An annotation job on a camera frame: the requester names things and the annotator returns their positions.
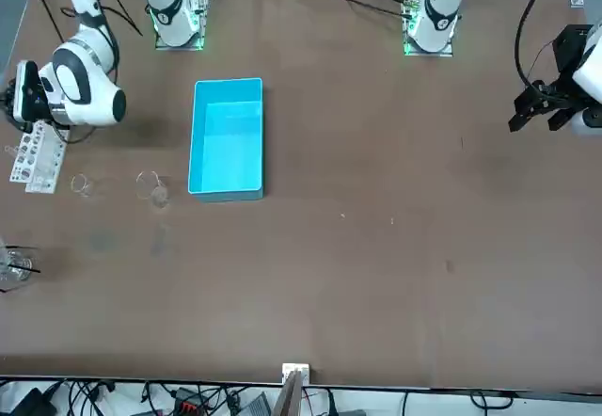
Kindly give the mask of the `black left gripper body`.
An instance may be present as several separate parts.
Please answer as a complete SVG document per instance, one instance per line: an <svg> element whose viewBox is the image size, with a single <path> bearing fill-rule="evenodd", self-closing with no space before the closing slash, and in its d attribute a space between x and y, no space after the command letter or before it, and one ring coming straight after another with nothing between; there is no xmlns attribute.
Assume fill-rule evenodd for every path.
<svg viewBox="0 0 602 416"><path fill-rule="evenodd" d="M540 87L548 103L574 105L591 100L591 97L575 82L573 74L581 62L592 27L591 24L569 24L552 41L559 75L551 84L543 84Z"/></svg>

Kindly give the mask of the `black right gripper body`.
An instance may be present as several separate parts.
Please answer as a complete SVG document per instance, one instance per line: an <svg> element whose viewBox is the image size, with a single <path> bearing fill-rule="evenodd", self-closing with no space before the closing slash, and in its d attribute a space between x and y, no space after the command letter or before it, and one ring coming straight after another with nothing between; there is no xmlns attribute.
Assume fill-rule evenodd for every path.
<svg viewBox="0 0 602 416"><path fill-rule="evenodd" d="M22 131L22 125L13 117L15 85L16 80L10 79L7 86L1 91L1 111L10 125L18 131Z"/></svg>

